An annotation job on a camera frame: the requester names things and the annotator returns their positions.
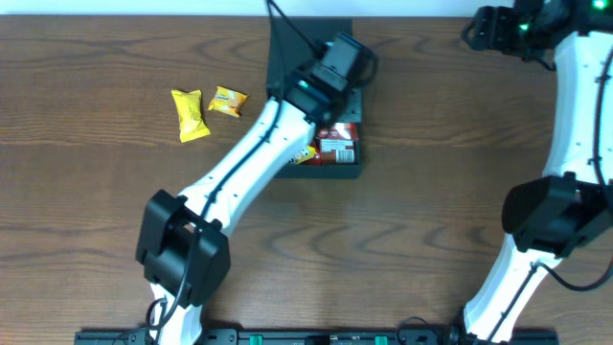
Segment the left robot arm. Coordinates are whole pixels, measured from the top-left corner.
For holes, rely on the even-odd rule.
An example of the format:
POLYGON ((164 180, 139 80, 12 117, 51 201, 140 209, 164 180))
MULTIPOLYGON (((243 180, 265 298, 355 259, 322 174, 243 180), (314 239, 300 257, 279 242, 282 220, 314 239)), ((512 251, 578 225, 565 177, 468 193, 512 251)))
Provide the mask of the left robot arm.
POLYGON ((375 53, 345 33, 284 77, 248 132, 208 173, 147 203, 135 259, 155 299, 146 316, 155 344, 194 344, 200 315, 225 279, 229 239, 246 209, 290 159, 336 122, 354 90, 375 76, 375 53))

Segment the yellow sunflower seed bag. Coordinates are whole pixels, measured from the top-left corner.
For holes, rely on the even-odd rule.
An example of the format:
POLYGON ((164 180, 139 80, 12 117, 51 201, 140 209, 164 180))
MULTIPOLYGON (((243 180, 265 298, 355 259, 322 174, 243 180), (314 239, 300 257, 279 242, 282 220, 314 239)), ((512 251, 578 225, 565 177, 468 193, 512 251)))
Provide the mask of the yellow sunflower seed bag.
POLYGON ((307 156, 308 150, 307 147, 301 149, 298 153, 294 154, 290 159, 289 163, 293 165, 301 165, 303 159, 307 156))

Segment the brown Pocky box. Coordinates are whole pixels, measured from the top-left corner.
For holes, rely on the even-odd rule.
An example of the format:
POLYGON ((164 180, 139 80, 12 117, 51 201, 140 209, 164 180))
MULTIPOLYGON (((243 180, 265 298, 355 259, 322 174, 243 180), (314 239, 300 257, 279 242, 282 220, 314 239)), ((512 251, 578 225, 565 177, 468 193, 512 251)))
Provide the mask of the brown Pocky box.
POLYGON ((336 123, 321 128, 317 133, 317 141, 323 165, 356 162, 356 145, 359 141, 357 124, 336 123))

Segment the dark green box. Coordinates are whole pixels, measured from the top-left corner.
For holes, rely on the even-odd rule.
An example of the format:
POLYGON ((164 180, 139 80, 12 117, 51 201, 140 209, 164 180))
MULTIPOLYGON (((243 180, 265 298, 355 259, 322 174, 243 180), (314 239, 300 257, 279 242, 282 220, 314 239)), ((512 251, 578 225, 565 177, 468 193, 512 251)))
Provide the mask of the dark green box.
MULTIPOLYGON (((288 76, 300 65, 312 58, 310 49, 299 35, 280 17, 275 20, 275 32, 279 39, 270 38, 266 74, 266 96, 277 94, 282 76, 288 76)), ((339 32, 353 35, 352 20, 348 17, 298 17, 291 22, 313 44, 332 43, 339 32)), ((349 97, 346 111, 339 116, 342 123, 355 123, 357 133, 361 131, 363 115, 362 90, 354 89, 349 97)), ((361 146, 354 145, 354 162, 343 164, 288 164, 276 178, 355 179, 362 173, 361 146)))

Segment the red snack bag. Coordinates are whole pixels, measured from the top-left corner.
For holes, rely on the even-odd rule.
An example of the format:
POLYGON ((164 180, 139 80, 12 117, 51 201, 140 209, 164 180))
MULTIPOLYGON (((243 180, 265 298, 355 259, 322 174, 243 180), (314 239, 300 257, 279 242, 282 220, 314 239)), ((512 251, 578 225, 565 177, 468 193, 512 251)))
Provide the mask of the red snack bag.
POLYGON ((307 147, 308 154, 301 162, 301 165, 321 165, 321 150, 316 140, 313 140, 307 147))

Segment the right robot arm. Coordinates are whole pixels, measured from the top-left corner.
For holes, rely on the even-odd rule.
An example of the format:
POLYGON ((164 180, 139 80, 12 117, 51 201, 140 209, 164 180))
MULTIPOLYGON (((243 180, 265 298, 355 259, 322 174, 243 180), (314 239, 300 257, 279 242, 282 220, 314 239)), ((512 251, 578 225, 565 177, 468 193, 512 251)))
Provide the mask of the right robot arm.
POLYGON ((514 328, 546 277, 612 226, 612 4, 608 0, 516 1, 481 7, 461 33, 472 50, 525 62, 553 61, 556 114, 549 157, 536 180, 503 205, 501 251, 446 344, 546 344, 554 335, 514 328))

